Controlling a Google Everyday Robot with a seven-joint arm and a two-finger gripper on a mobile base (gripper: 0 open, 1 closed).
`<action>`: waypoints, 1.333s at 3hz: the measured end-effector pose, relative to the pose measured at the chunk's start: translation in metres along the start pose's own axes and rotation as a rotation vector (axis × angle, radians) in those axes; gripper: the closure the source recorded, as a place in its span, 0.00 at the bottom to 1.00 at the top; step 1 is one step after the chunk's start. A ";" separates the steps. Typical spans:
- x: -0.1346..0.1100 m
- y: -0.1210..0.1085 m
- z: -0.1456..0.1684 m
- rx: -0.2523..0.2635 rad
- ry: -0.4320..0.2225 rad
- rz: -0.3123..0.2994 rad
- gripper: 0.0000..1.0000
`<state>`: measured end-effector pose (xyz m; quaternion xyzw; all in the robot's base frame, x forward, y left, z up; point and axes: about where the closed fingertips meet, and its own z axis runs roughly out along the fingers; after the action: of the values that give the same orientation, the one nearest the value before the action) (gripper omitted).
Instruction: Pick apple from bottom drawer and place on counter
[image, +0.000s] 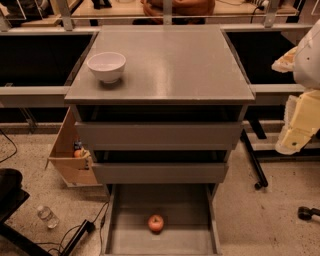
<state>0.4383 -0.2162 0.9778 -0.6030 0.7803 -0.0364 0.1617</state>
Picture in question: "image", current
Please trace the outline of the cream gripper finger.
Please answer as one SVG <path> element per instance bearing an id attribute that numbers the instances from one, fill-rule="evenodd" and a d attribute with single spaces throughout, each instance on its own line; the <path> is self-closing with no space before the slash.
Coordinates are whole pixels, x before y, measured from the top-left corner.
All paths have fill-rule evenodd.
<path id="1" fill-rule="evenodd" d="M 280 73 L 292 72 L 294 67 L 294 57 L 296 50 L 297 48 L 293 47 L 292 49 L 287 51 L 284 55 L 282 55 L 271 65 L 271 68 L 274 71 Z"/>
<path id="2" fill-rule="evenodd" d="M 320 91 L 308 90 L 290 95 L 284 113 L 284 126 L 275 150 L 284 155 L 299 152 L 320 129 Z"/>

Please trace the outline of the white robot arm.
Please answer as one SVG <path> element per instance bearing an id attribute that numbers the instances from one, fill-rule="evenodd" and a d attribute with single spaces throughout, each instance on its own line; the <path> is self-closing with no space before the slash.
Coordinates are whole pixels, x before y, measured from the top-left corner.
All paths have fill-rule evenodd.
<path id="1" fill-rule="evenodd" d="M 320 20 L 271 68 L 281 73 L 292 72 L 294 81 L 304 87 L 299 96 L 289 96 L 285 124 L 275 145 L 278 153 L 292 155 L 320 130 Z"/>

